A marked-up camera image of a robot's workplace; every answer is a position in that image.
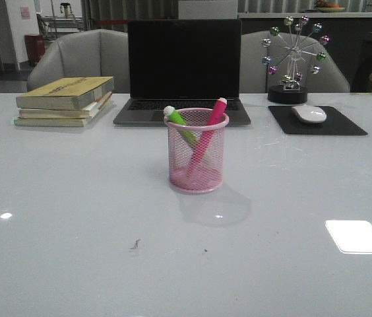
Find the yellow book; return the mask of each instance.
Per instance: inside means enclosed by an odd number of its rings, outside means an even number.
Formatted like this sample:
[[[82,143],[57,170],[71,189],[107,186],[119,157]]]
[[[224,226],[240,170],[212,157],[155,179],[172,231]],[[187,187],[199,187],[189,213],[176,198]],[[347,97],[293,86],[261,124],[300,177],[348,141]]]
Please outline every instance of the yellow book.
[[[79,110],[113,89],[113,77],[62,78],[16,97],[16,105],[29,109]]]
[[[103,97],[91,102],[79,110],[52,110],[52,109],[19,109],[19,117],[27,119],[82,119],[94,117],[101,109],[102,105],[111,97],[109,91]]]
[[[94,117],[100,113],[104,107],[108,104],[110,100],[111,93],[102,98],[98,103],[100,107],[88,117],[85,118],[70,118],[70,117],[42,117],[42,118],[15,118],[13,120],[14,125],[24,126],[24,127],[84,127],[86,126]]]

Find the laptop keyboard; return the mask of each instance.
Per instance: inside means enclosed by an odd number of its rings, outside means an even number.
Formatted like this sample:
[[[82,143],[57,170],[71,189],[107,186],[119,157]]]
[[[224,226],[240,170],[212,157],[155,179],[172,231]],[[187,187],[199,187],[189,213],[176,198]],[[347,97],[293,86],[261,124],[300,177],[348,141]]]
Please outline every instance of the laptop keyboard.
[[[210,108],[215,105],[215,99],[205,100],[132,100],[129,110],[163,110],[166,106],[173,106],[176,109],[184,108]],[[228,100],[226,110],[238,110],[240,101]]]

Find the office chair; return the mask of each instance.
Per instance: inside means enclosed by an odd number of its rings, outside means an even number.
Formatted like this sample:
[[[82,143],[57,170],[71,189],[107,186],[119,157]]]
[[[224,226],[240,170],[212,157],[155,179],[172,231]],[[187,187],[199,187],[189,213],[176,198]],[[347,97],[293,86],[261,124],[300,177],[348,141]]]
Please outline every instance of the office chair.
[[[288,33],[280,33],[284,39],[289,39]],[[271,45],[267,48],[262,46],[262,40],[271,39]],[[323,52],[326,55],[324,61],[316,61],[315,56],[303,54],[308,61],[298,62],[299,71],[303,73],[300,85],[306,87],[308,92],[350,92],[349,82],[343,76],[328,52],[316,39],[307,38],[305,51],[312,53]],[[283,41],[279,36],[270,36],[269,31],[254,32],[244,34],[241,37],[241,65],[240,65],[240,92],[241,93],[264,93],[268,87],[278,85],[282,77],[287,73],[287,61],[283,61],[278,66],[278,71],[274,75],[267,73],[267,66],[263,65],[264,56],[281,56],[285,49]],[[276,65],[280,59],[273,59],[271,65]],[[319,65],[321,71],[314,75],[310,72],[311,65]]]
[[[127,33],[92,30],[58,38],[28,77],[32,90],[63,77],[114,76],[114,92],[129,92]]]

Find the black laptop screen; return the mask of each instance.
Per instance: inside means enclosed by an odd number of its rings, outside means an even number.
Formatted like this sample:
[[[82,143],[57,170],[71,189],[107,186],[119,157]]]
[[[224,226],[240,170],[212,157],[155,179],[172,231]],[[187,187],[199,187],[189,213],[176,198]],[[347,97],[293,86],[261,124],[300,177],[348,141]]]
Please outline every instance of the black laptop screen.
[[[239,96],[240,20],[128,24],[132,98]]]

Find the green highlighter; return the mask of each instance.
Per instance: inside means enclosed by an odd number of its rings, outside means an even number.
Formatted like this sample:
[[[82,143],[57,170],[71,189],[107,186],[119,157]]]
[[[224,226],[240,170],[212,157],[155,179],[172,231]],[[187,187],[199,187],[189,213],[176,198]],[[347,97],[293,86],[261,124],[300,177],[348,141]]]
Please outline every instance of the green highlighter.
[[[167,117],[167,119],[173,123],[179,124],[179,125],[187,125],[185,120],[181,117],[180,113],[172,106],[166,106],[164,108],[164,115]],[[178,129],[178,132],[182,136],[182,138],[186,141],[186,143],[192,148],[195,149],[198,140],[193,135],[192,132]]]

